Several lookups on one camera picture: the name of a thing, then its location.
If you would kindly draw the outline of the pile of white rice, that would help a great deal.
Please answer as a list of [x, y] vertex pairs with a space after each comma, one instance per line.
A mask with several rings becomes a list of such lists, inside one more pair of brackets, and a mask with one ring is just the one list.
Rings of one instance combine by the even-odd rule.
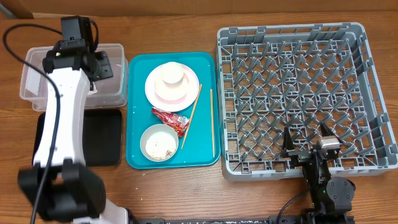
[[149, 137], [145, 147], [146, 153], [155, 161], [169, 159], [177, 150], [174, 137], [166, 132], [157, 132]]

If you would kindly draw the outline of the grey small bowl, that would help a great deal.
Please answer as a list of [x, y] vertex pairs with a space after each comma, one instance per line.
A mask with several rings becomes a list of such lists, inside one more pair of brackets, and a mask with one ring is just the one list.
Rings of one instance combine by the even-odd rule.
[[153, 162], [169, 160], [177, 152], [179, 138], [173, 128], [166, 124], [155, 124], [147, 128], [140, 139], [144, 157]]

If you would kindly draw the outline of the white paper cup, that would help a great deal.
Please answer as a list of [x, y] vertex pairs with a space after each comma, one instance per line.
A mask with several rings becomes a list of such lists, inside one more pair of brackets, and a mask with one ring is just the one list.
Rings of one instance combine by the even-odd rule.
[[183, 67], [177, 62], [167, 62], [160, 68], [162, 81], [166, 84], [178, 84], [183, 79]]

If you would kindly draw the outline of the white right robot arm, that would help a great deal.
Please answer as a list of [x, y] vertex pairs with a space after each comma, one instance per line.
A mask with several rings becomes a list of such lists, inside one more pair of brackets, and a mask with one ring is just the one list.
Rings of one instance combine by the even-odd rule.
[[[290, 199], [279, 211], [276, 223], [354, 223], [346, 215], [352, 209], [355, 184], [342, 177], [332, 177], [328, 161], [338, 158], [343, 141], [321, 123], [322, 136], [308, 151], [296, 151], [289, 128], [284, 128], [281, 156], [290, 159], [292, 167], [301, 167], [308, 189]], [[298, 198], [310, 194], [312, 207], [298, 216], [283, 216], [284, 210]]]

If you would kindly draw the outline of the red snack wrapper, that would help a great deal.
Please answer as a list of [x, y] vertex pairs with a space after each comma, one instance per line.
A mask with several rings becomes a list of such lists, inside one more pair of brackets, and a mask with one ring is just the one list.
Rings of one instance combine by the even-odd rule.
[[156, 117], [158, 117], [164, 124], [173, 128], [178, 137], [181, 138], [185, 135], [185, 131], [190, 124], [190, 120], [187, 117], [155, 107], [152, 107], [151, 112], [156, 115]]

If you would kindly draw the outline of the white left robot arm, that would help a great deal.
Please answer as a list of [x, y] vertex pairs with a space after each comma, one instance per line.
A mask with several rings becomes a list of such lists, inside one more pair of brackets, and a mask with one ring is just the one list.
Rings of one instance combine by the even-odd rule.
[[131, 212], [106, 198], [101, 178], [86, 166], [83, 153], [85, 102], [93, 83], [113, 77], [108, 56], [97, 51], [96, 27], [88, 17], [61, 19], [61, 35], [42, 61], [48, 81], [47, 107], [32, 168], [21, 169], [18, 184], [45, 221], [135, 223]]

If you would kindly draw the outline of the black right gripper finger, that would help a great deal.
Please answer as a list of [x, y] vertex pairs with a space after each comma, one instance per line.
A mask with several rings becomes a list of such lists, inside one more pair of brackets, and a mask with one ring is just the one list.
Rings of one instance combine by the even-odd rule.
[[289, 157], [289, 153], [294, 152], [294, 144], [290, 135], [289, 127], [284, 128], [284, 139], [281, 149], [281, 157]]
[[326, 123], [321, 122], [320, 129], [321, 129], [323, 137], [333, 136], [333, 137], [337, 138], [337, 140], [339, 141], [340, 144], [343, 143], [343, 141], [326, 125]]

